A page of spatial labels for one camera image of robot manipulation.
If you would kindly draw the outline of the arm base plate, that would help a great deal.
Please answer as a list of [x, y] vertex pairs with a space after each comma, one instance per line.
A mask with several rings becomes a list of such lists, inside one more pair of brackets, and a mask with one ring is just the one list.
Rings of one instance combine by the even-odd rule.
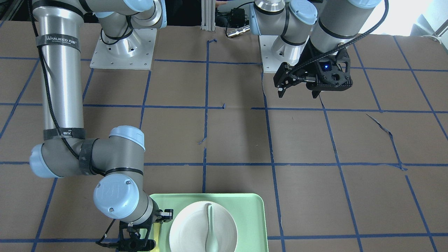
[[117, 43], [103, 32], [94, 50], [90, 67], [107, 70], [150, 70], [157, 29], [136, 29]]
[[283, 62], [291, 66], [296, 65], [306, 45], [306, 43], [298, 46], [290, 45], [280, 36], [273, 35], [260, 35], [259, 44], [265, 74], [276, 73]]

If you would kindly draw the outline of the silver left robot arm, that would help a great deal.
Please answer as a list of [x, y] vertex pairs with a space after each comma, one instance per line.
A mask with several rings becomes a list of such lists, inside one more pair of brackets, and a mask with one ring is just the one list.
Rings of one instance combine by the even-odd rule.
[[255, 0], [250, 4], [250, 29], [255, 35], [276, 36], [272, 46], [281, 63], [273, 84], [282, 98], [288, 88], [305, 83], [317, 98], [323, 91], [353, 86], [347, 48], [379, 27], [360, 33], [379, 0], [324, 0], [318, 9], [311, 0]]

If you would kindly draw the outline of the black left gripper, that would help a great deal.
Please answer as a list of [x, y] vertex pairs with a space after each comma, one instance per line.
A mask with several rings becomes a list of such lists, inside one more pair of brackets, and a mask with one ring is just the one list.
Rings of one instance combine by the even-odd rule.
[[[302, 64], [315, 57], [320, 57], [323, 52], [312, 45], [309, 40], [304, 48], [299, 63]], [[282, 62], [273, 77], [274, 87], [278, 89], [278, 97], [282, 98], [286, 89], [306, 81], [307, 88], [335, 88], [336, 87], [336, 58], [335, 53], [322, 56], [320, 59], [307, 64], [298, 70], [301, 78], [290, 77], [292, 67], [287, 62]], [[321, 91], [313, 90], [312, 97], [317, 98]]]

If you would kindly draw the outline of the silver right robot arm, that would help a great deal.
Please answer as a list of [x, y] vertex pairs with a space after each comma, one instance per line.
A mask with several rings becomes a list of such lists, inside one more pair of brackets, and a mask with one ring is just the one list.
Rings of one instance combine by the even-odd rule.
[[86, 13], [102, 25], [105, 44], [127, 46], [126, 56], [141, 50], [134, 29], [166, 27], [163, 0], [29, 0], [29, 15], [43, 71], [44, 142], [32, 149], [29, 165], [42, 178], [100, 174], [94, 204], [120, 221], [117, 248], [146, 246], [155, 222], [169, 222], [173, 210], [161, 210], [144, 192], [144, 133], [118, 126], [107, 139], [87, 139], [81, 90], [80, 26]]

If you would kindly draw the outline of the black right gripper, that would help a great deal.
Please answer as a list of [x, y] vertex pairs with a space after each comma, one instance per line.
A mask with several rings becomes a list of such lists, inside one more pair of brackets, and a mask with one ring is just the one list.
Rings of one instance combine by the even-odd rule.
[[174, 209], [161, 210], [158, 207], [158, 204], [153, 199], [150, 199], [148, 200], [147, 206], [144, 208], [143, 215], [135, 221], [129, 221], [126, 223], [128, 223], [129, 226], [139, 224], [149, 224], [152, 226], [154, 223], [171, 222], [173, 218]]

